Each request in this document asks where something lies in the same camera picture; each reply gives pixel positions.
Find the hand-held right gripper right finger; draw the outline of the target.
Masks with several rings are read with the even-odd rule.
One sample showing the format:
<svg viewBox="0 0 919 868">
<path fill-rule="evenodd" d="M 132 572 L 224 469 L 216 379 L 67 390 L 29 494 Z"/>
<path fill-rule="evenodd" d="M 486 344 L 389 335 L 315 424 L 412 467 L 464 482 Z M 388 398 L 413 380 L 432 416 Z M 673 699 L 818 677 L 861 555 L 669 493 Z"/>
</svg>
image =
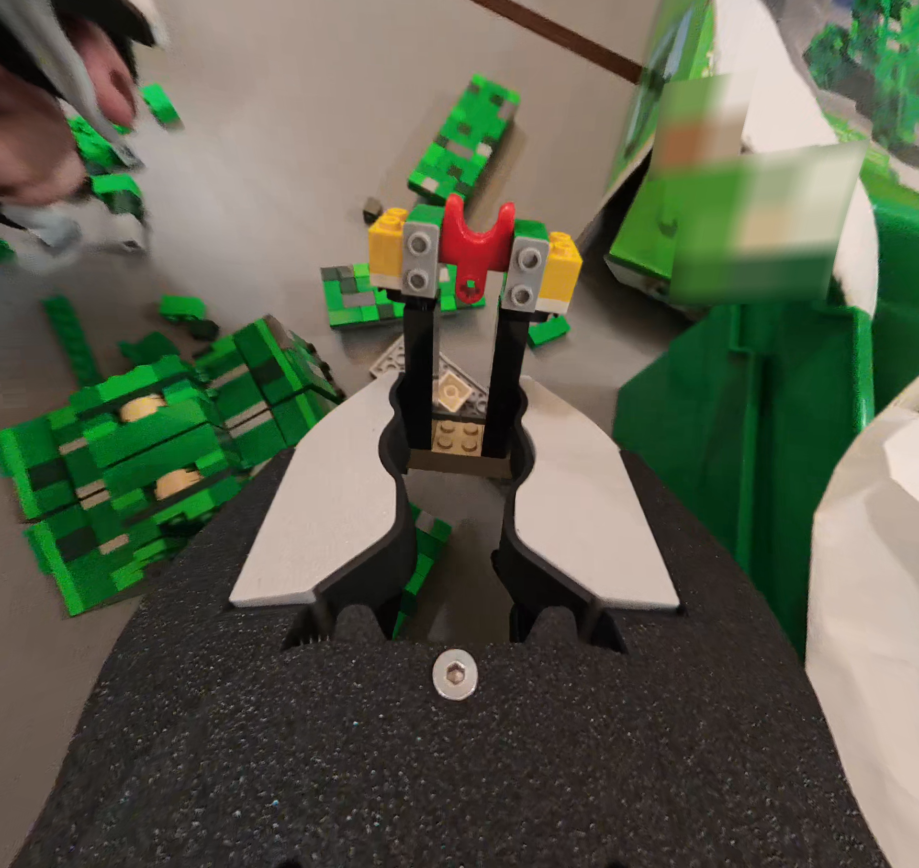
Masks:
<svg viewBox="0 0 919 868">
<path fill-rule="evenodd" d="M 565 607 L 587 624 L 614 610 L 676 613 L 676 587 L 618 446 L 587 415 L 520 379 L 497 575 L 535 618 Z"/>
</svg>

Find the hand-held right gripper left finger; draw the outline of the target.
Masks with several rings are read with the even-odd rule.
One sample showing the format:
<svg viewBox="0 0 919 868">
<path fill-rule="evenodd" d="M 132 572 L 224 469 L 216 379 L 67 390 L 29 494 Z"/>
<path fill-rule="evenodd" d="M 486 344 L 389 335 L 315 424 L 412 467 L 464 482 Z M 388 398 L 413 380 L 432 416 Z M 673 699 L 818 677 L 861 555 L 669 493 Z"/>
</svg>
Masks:
<svg viewBox="0 0 919 868">
<path fill-rule="evenodd" d="M 386 372 L 298 443 L 232 589 L 234 608 L 337 616 L 364 605 L 380 621 L 396 619 L 417 558 L 403 377 Z"/>
</svg>

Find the green pixel brick panel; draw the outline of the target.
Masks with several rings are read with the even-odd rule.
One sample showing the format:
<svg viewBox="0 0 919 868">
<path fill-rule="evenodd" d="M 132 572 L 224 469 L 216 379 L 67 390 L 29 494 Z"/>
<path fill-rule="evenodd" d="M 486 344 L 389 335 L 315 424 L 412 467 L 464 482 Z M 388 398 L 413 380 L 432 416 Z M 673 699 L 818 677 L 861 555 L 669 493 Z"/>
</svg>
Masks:
<svg viewBox="0 0 919 868">
<path fill-rule="evenodd" d="M 409 174 L 407 187 L 426 203 L 449 196 L 472 200 L 514 124 L 520 95 L 481 74 L 472 75 Z"/>
<path fill-rule="evenodd" d="M 413 574 L 403 587 L 392 639 L 398 638 L 407 622 L 414 617 L 418 595 L 441 558 L 452 533 L 452 526 L 447 521 L 435 517 L 413 503 L 410 504 L 410 510 L 415 523 L 416 562 Z"/>
<path fill-rule="evenodd" d="M 485 308 L 485 297 L 474 304 L 466 304 L 457 298 L 456 271 L 453 265 L 440 267 L 442 315 Z M 320 274 L 330 328 L 343 330 L 402 322 L 404 304 L 392 299 L 385 288 L 370 282 L 370 266 L 367 263 L 322 267 Z"/>
</svg>

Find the toy brick tower model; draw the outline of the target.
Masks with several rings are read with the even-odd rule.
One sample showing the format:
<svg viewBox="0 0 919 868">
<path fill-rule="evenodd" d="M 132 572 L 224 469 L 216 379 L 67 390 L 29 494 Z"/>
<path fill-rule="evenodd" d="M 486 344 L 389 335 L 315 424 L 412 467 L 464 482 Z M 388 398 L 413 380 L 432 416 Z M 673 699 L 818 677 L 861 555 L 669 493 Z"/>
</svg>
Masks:
<svg viewBox="0 0 919 868">
<path fill-rule="evenodd" d="M 454 292 L 467 305 L 482 300 L 489 273 L 504 277 L 480 456 L 505 460 L 520 411 L 529 327 L 565 315 L 579 280 L 583 261 L 572 237 L 517 218 L 513 203 L 501 206 L 489 230 L 474 231 L 457 194 L 443 206 L 389 209 L 369 236 L 371 283 L 403 303 L 404 369 L 396 392 L 414 450 L 430 450 L 435 443 L 441 268 L 455 269 Z"/>
</svg>

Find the grey desk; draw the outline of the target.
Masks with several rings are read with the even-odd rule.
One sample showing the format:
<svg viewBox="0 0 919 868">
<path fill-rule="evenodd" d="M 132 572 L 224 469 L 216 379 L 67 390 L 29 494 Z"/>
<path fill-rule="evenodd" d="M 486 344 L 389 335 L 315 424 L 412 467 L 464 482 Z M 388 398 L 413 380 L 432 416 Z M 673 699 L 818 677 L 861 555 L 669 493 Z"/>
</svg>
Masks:
<svg viewBox="0 0 919 868">
<path fill-rule="evenodd" d="M 634 61 L 660 0 L 514 0 Z M 103 243 L 98 203 L 78 210 L 87 248 L 47 274 L 2 268 L 2 428 L 61 406 L 73 376 L 40 299 L 74 304 L 105 374 L 120 340 L 164 324 L 160 293 L 200 297 L 222 331 L 270 314 L 307 341 L 349 394 L 369 379 L 392 327 L 339 333 L 320 268 L 362 261 L 367 197 L 409 206 L 406 180 L 474 72 L 519 92 L 510 135 L 472 202 L 488 228 L 505 201 L 570 233 L 584 258 L 563 340 L 527 352 L 533 376 L 607 433 L 620 388 L 688 327 L 680 313 L 617 282 L 604 242 L 584 230 L 605 194 L 633 87 L 468 0 L 156 0 L 165 52 L 139 49 L 183 121 L 135 136 L 152 225 L 146 259 Z M 510 600 L 489 553 L 495 487 L 413 473 L 413 500 L 454 527 L 411 637 L 506 641 Z"/>
</svg>

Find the person's left hand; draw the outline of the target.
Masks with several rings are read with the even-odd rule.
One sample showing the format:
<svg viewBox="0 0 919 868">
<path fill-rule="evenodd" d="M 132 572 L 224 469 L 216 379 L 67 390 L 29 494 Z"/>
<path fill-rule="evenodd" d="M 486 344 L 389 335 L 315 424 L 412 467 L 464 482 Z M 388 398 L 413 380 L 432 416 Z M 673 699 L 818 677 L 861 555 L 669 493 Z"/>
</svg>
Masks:
<svg viewBox="0 0 919 868">
<path fill-rule="evenodd" d="M 101 113 L 114 125 L 132 127 L 137 104 L 129 59 L 98 24 L 70 16 L 63 30 L 86 66 Z M 1 68 L 2 204 L 55 204 L 74 194 L 85 177 L 57 98 Z"/>
</svg>

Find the grey wedge brick plate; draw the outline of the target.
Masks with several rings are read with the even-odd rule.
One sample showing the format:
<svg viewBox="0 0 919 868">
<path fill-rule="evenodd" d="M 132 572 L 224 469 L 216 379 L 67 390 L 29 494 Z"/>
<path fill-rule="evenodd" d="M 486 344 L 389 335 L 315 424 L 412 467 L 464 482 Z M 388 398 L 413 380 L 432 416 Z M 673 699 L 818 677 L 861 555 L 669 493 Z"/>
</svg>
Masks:
<svg viewBox="0 0 919 868">
<path fill-rule="evenodd" d="M 452 417 L 452 418 L 464 418 L 470 420 L 474 423 L 483 424 L 485 422 L 485 416 L 487 411 L 488 403 L 488 388 L 486 386 L 480 385 L 472 376 L 465 372 L 463 368 L 460 368 L 455 361 L 450 359 L 443 352 L 439 355 L 438 369 L 435 376 L 435 381 L 433 383 L 433 395 L 432 395 L 432 413 L 435 417 Z M 397 370 L 397 372 L 402 372 L 404 369 L 404 336 L 399 336 L 389 347 L 377 358 L 374 364 L 370 367 L 370 375 L 373 378 L 377 378 L 385 372 L 390 370 Z M 474 390 L 473 395 L 462 407 L 459 413 L 449 413 L 442 410 L 437 405 L 437 398 L 435 395 L 437 381 L 440 376 L 447 370 L 454 371 L 458 376 L 463 378 Z"/>
</svg>

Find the green plastic bin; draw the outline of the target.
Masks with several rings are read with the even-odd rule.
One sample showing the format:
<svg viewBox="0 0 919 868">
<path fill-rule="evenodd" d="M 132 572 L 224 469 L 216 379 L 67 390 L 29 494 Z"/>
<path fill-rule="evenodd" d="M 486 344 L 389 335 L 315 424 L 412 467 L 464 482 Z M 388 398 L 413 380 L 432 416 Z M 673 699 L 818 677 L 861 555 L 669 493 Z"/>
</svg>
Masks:
<svg viewBox="0 0 919 868">
<path fill-rule="evenodd" d="M 840 293 L 713 308 L 624 385 L 613 424 L 741 565 L 799 656 L 814 513 L 852 441 L 918 373 L 917 193 L 869 198 L 872 318 Z"/>
</svg>

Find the scattered small loose bricks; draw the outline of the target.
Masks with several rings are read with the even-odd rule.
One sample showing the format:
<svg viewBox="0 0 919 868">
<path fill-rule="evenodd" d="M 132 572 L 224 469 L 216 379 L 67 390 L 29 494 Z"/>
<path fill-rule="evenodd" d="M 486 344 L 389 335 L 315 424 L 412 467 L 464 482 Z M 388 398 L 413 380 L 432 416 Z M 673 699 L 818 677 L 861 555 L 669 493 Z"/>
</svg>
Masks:
<svg viewBox="0 0 919 868">
<path fill-rule="evenodd" d="M 177 130 L 183 122 L 175 104 L 159 83 L 141 87 L 141 98 L 155 122 L 164 129 Z M 77 153 L 88 174 L 89 191 L 106 206 L 113 222 L 122 230 L 121 244 L 142 247 L 146 230 L 144 195 L 133 178 L 141 168 L 139 161 L 129 164 L 131 150 L 98 129 L 81 115 L 67 118 Z"/>
</svg>

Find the green brick block tan studs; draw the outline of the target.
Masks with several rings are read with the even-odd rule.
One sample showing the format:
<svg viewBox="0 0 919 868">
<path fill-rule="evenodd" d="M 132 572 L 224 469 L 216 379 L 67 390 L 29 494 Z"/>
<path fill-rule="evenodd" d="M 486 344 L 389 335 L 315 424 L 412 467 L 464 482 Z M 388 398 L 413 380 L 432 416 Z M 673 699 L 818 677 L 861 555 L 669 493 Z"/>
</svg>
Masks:
<svg viewBox="0 0 919 868">
<path fill-rule="evenodd" d="M 272 316 L 190 358 L 159 334 L 127 350 L 128 371 L 2 430 L 25 537 L 72 617 L 139 589 L 346 397 Z"/>
</svg>

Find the white paper instruction sheet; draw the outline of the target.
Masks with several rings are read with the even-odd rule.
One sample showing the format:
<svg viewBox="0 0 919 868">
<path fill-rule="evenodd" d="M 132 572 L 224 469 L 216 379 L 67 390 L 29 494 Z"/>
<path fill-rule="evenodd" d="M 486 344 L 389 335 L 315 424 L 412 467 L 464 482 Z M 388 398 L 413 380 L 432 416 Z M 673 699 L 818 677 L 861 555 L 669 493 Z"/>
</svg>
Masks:
<svg viewBox="0 0 919 868">
<path fill-rule="evenodd" d="M 857 435 L 814 513 L 806 671 L 879 848 L 917 866 L 917 380 Z"/>
</svg>

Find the long green brick plate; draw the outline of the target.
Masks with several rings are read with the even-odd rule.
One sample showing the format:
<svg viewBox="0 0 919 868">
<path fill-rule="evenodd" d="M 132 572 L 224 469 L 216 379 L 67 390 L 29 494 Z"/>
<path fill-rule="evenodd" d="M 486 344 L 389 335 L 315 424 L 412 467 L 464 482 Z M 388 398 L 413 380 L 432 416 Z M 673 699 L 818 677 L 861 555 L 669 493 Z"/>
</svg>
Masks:
<svg viewBox="0 0 919 868">
<path fill-rule="evenodd" d="M 75 381 L 81 387 L 102 383 L 104 377 L 71 301 L 63 295 L 54 295 L 40 303 Z"/>
</svg>

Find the green cardboard box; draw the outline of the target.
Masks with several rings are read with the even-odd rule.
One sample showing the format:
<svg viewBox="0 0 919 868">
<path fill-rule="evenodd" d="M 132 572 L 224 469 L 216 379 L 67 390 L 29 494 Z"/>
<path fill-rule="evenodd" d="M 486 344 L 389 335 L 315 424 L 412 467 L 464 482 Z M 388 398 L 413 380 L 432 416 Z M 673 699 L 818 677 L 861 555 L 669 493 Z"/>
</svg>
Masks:
<svg viewBox="0 0 919 868">
<path fill-rule="evenodd" d="M 605 264 L 691 313 L 917 320 L 917 0 L 661 0 Z"/>
</svg>

